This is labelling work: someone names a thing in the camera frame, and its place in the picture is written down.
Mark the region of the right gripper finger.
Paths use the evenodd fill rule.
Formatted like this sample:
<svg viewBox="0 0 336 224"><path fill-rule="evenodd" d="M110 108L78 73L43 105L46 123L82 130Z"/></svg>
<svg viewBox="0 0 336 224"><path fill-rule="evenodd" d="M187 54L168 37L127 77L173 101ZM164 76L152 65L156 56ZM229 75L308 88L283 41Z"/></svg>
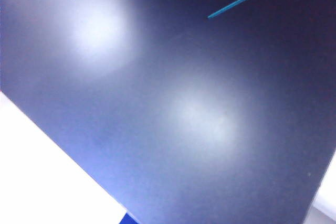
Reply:
<svg viewBox="0 0 336 224"><path fill-rule="evenodd" d="M119 224L140 224L140 222L129 212L126 212Z"/></svg>

